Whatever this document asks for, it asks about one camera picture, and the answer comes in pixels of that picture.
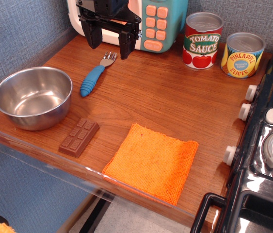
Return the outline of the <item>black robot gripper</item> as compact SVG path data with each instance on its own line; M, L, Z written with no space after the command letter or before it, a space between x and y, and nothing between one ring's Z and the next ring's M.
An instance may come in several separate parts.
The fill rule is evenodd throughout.
M92 49L102 43L102 29L119 34L122 60L134 51L135 40L141 37L141 18L128 7L127 0L79 0L80 21Z

